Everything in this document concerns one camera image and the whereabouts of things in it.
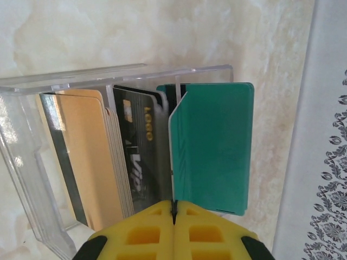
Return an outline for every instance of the yellow plastic object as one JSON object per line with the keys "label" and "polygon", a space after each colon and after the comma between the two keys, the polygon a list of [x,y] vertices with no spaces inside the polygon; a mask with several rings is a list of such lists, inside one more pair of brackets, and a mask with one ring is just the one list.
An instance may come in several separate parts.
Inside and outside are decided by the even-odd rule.
{"label": "yellow plastic object", "polygon": [[107,242],[97,260],[171,260],[174,255],[171,202],[159,202],[96,232],[90,239],[100,235],[106,236]]}
{"label": "yellow plastic object", "polygon": [[186,201],[177,208],[175,225],[171,202],[162,201],[93,234],[107,237],[96,259],[251,260],[241,237],[255,233]]}

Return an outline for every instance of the stack of cards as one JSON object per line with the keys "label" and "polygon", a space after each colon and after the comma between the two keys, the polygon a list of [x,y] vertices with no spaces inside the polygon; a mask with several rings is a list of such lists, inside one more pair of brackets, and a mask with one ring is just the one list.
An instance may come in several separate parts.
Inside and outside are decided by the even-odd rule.
{"label": "stack of cards", "polygon": [[71,211],[97,231],[161,200],[244,214],[253,95],[250,83],[109,85],[37,103]]}
{"label": "stack of cards", "polygon": [[67,90],[41,101],[60,166],[71,169],[62,173],[76,219],[100,230],[133,215],[117,114],[101,93]]}
{"label": "stack of cards", "polygon": [[172,199],[168,102],[163,92],[113,87],[136,212]]}

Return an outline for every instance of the beige card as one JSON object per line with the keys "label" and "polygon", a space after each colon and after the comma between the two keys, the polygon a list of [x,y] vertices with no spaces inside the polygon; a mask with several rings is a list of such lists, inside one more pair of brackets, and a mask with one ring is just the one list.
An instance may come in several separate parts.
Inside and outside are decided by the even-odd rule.
{"label": "beige card", "polygon": [[98,231],[122,220],[123,212],[105,127],[105,109],[95,97],[97,91],[92,93],[94,97],[87,97],[91,91],[94,92],[68,90],[55,98],[65,124],[64,139],[88,226]]}

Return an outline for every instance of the card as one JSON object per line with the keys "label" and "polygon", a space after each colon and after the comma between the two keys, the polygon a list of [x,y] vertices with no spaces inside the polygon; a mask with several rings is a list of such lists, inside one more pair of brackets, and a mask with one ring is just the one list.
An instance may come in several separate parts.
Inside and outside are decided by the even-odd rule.
{"label": "card", "polygon": [[100,100],[54,95],[64,125],[63,138],[87,224],[93,230],[124,218]]}
{"label": "card", "polygon": [[243,215],[247,208],[254,88],[186,84],[170,115],[175,198]]}
{"label": "card", "polygon": [[114,86],[113,91],[138,212],[172,198],[167,101],[160,92],[124,86]]}

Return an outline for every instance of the green card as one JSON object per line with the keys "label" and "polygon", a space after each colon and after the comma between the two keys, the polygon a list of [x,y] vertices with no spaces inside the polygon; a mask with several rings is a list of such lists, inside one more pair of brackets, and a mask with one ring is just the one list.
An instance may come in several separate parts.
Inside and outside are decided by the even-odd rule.
{"label": "green card", "polygon": [[254,88],[187,84],[169,119],[175,198],[243,215],[247,208]]}

